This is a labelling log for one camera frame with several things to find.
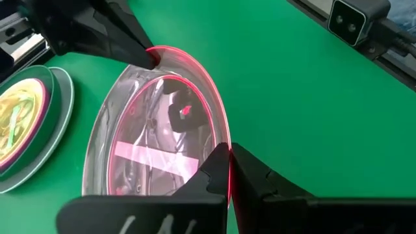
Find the camera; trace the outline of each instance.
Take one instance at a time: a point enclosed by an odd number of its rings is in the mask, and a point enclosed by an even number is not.
[[[350,46],[364,41],[374,21],[386,18],[391,5],[388,0],[335,0],[328,30]]]

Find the green table surface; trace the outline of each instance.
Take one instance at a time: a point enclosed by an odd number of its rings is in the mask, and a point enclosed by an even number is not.
[[[416,196],[416,94],[284,0],[132,0],[155,45],[213,77],[231,138],[317,196]],[[68,54],[48,66],[75,83],[69,128],[26,184],[0,195],[1,233],[55,233],[80,196],[96,114],[126,64]],[[230,209],[229,233],[237,233]]]

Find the clear plastic dish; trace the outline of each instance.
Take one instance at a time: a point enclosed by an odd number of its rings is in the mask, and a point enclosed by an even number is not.
[[[221,142],[231,144],[213,80],[187,53],[156,46],[154,70],[128,66],[97,116],[83,194],[168,196]]]

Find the camera lens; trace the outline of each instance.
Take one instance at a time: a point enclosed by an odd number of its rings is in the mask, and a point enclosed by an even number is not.
[[[344,19],[342,16],[337,16],[337,23],[343,23]]]
[[[353,33],[353,32],[355,32],[356,31],[356,26],[354,25],[354,24],[350,24],[349,26],[348,26],[348,30],[351,32],[351,33]]]

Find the yellow object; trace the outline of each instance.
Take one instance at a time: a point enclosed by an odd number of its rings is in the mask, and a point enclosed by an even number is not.
[[[0,165],[21,149],[36,130],[46,89],[38,79],[25,79],[0,96]]]

